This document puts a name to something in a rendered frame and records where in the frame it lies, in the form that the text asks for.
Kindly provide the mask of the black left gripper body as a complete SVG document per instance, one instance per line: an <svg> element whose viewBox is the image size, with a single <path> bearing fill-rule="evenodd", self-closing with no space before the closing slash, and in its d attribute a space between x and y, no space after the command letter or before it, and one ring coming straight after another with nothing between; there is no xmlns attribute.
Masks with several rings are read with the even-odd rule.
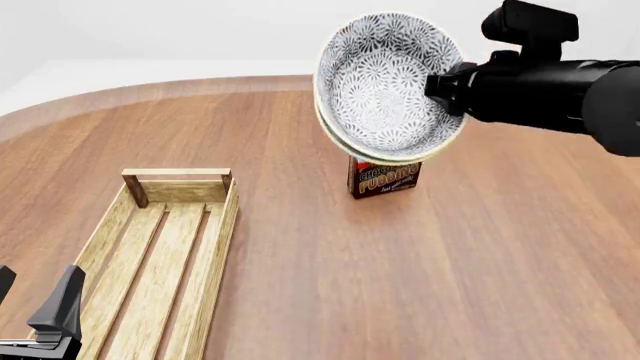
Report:
<svg viewBox="0 0 640 360"><path fill-rule="evenodd" d="M0 360L76 360L82 347L82 331L35 335L35 339L1 339Z"/></svg>

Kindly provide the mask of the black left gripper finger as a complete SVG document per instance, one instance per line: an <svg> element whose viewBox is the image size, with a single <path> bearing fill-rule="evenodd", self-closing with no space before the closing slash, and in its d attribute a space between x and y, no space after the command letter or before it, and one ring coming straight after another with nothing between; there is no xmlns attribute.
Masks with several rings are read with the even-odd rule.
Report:
<svg viewBox="0 0 640 360"><path fill-rule="evenodd" d="M16 272L8 266L0 265L0 305L9 293L16 277Z"/></svg>
<svg viewBox="0 0 640 360"><path fill-rule="evenodd" d="M27 320L36 337L59 335L82 338L80 305L85 272L75 265L65 270L44 304Z"/></svg>

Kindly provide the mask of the patterned black and white bowl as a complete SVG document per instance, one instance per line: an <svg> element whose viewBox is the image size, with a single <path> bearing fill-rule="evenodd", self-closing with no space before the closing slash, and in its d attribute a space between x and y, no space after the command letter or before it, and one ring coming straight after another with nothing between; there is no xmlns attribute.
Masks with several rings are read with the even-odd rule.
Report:
<svg viewBox="0 0 640 360"><path fill-rule="evenodd" d="M462 127L424 94L464 53L438 26L402 13L352 20L329 39L313 74L314 104L345 143L387 160L422 158Z"/></svg>
<svg viewBox="0 0 640 360"><path fill-rule="evenodd" d="M453 143L456 140L456 138L459 136L459 134L461 134L462 130L464 129L464 126L466 125L466 121L464 119L462 123L462 127L459 128L457 131L455 131L452 137L450 137L448 140L446 140L436 149L432 149L424 157L410 159L409 161L397 161L397 160L387 160L384 158L378 158L376 156L367 155L364 152L361 152L360 150L355 149L353 146L350 146L349 144L340 140L338 136L334 134L331 128L329 128L327 122L325 121L321 113L320 107L317 104L314 104L314 110L315 110L316 118L318 119L318 122L321 125L321 128L323 129L324 133L339 149L341 149L343 152L345 152L348 155L354 156L355 158L361 159L368 163L385 165L385 166L401 166L401 165L415 164L422 161L426 161L427 159L434 157L439 152L442 152L444 149L446 149L446 147L449 146L451 143Z"/></svg>

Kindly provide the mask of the wooden slat tray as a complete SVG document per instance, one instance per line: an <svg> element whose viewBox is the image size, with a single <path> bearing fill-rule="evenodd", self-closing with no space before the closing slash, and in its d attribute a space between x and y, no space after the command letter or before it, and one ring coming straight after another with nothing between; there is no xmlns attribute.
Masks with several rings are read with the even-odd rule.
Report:
<svg viewBox="0 0 640 360"><path fill-rule="evenodd" d="M229 169L127 169L75 260L76 360L204 360L239 210Z"/></svg>

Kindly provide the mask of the brown chocolate pudding box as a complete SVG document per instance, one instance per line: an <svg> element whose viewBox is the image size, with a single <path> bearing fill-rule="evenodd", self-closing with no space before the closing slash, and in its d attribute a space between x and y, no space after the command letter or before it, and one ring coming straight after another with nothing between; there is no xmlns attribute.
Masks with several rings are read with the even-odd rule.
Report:
<svg viewBox="0 0 640 360"><path fill-rule="evenodd" d="M415 188L422 164L388 166L349 156L347 188L354 199Z"/></svg>

